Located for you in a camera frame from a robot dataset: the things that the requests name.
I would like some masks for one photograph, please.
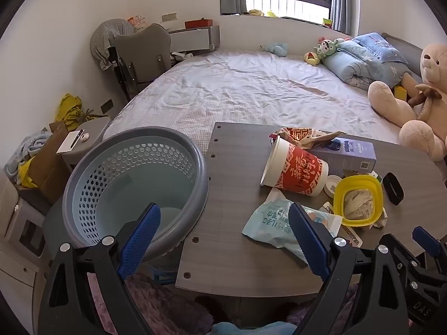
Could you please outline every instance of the blue pillow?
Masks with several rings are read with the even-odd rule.
[[[367,48],[381,63],[399,62],[408,65],[401,52],[376,32],[360,35],[354,38],[353,41]]]

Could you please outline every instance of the laundry basket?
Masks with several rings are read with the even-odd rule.
[[[208,189],[203,155],[189,137],[170,128],[136,128],[100,143],[76,166],[63,220],[74,246],[92,246],[154,202],[161,224],[144,260],[159,259],[194,227]]]

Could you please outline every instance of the metal bolt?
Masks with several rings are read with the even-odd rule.
[[[334,239],[335,244],[337,244],[339,247],[344,247],[346,245],[346,241],[344,238],[335,238]]]
[[[61,244],[61,246],[59,247],[59,249],[60,249],[61,252],[66,252],[67,250],[70,249],[70,244],[69,244],[69,243]]]
[[[388,253],[388,248],[386,246],[384,246],[383,244],[381,244],[378,248],[380,253],[383,253],[384,255]]]
[[[113,237],[108,236],[102,239],[102,244],[104,244],[105,246],[109,246],[110,244],[113,244],[114,241],[115,240],[113,239]]]

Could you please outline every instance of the tabletop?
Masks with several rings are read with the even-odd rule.
[[[270,155],[269,135],[279,126],[216,123],[206,154],[210,191],[206,207],[185,239],[176,286],[225,296],[283,297],[316,293],[321,280],[286,249],[244,236],[241,231],[271,188],[260,186]],[[405,198],[394,206],[384,194],[388,214],[383,229],[356,229],[362,248],[373,249],[382,235],[392,233],[414,255],[422,248],[411,233],[423,226],[434,237],[447,234],[447,189],[426,153],[364,137],[343,135],[374,144],[374,171],[392,172]],[[282,191],[287,199],[319,209],[332,201]]]

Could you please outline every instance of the purple box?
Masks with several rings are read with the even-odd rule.
[[[336,137],[308,150],[329,165],[329,174],[343,177],[343,170],[369,174],[375,165],[374,145],[370,142]]]

